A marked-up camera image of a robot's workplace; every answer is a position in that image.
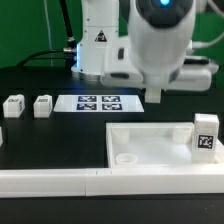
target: white tray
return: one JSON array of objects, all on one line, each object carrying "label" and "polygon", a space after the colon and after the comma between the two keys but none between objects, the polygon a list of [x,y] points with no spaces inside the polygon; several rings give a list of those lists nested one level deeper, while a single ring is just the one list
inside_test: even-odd
[{"label": "white tray", "polygon": [[[193,135],[193,123],[108,123],[107,152],[109,167],[193,165],[191,159],[192,141],[187,144],[177,144],[173,141],[173,130],[177,126],[191,127]],[[119,144],[113,139],[112,131],[122,128],[128,130],[130,136],[125,144]],[[135,156],[137,163],[117,163],[116,158],[125,154]],[[223,155],[224,147],[217,141],[214,163],[223,164]]]}]

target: cable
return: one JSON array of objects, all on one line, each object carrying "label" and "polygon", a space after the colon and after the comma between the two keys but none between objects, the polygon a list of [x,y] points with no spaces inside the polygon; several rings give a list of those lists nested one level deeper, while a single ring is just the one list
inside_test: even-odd
[{"label": "cable", "polygon": [[49,47],[50,47],[50,50],[52,50],[52,35],[51,35],[47,0],[44,0],[44,10],[45,10],[46,23],[47,23]]},{"label": "cable", "polygon": [[[214,3],[213,0],[208,0],[208,4],[211,6],[211,8],[222,18],[224,18],[224,12]],[[222,39],[224,39],[224,32],[218,36],[215,40],[211,42],[193,42],[192,43],[192,48],[193,49],[202,49],[202,48],[208,48],[212,47],[213,45],[217,44],[220,42]]]},{"label": "cable", "polygon": [[63,18],[64,18],[66,33],[67,33],[67,37],[68,37],[68,40],[67,40],[68,47],[76,48],[77,44],[76,44],[76,40],[73,36],[72,26],[71,26],[69,14],[68,14],[68,8],[66,5],[66,1],[60,0],[60,4],[61,4],[61,10],[62,10]]},{"label": "cable", "polygon": [[31,54],[29,57],[27,57],[26,59],[22,60],[21,62],[19,62],[16,66],[17,67],[22,67],[24,64],[26,64],[27,61],[38,57],[38,56],[42,56],[42,55],[46,55],[46,54],[54,54],[54,53],[63,53],[64,51],[62,49],[56,49],[56,50],[48,50],[48,51],[41,51],[35,54]]},{"label": "cable", "polygon": [[193,42],[192,47],[193,47],[193,49],[208,48],[208,47],[211,47],[211,46],[217,44],[222,39],[224,39],[224,32],[219,37],[217,37],[215,40],[213,40],[211,42]]},{"label": "cable", "polygon": [[224,18],[224,12],[215,4],[213,0],[208,0],[210,7],[222,18]]},{"label": "cable", "polygon": [[28,58],[23,61],[23,65],[25,65],[29,61],[37,61],[37,60],[65,60],[65,58]]}]

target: white platform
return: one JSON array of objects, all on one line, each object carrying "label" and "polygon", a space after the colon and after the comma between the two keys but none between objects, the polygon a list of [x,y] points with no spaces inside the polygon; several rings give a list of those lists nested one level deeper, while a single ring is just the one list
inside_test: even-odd
[{"label": "white platform", "polygon": [[[176,125],[122,124],[131,130],[121,145],[111,135],[117,124],[109,123],[109,168],[0,170],[0,197],[224,193],[224,146],[217,141],[213,164],[192,164],[191,144],[171,141]],[[137,164],[117,165],[122,153],[135,154]]]}]

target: white block with marker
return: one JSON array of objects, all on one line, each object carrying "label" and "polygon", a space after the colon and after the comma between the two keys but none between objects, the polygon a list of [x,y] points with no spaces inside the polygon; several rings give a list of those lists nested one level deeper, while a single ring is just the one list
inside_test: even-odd
[{"label": "white block with marker", "polygon": [[217,115],[196,114],[192,163],[214,163],[219,132]]},{"label": "white block with marker", "polygon": [[5,118],[18,118],[25,109],[25,99],[23,95],[11,95],[3,103]]},{"label": "white block with marker", "polygon": [[48,118],[52,111],[52,96],[38,96],[33,109],[35,118]]}]

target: blue light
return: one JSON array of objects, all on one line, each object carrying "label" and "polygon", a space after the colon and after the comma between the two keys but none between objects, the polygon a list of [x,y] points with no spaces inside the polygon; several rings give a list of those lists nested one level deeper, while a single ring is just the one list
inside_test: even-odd
[{"label": "blue light", "polygon": [[170,0],[160,0],[161,4],[166,6],[168,4],[170,4]]}]

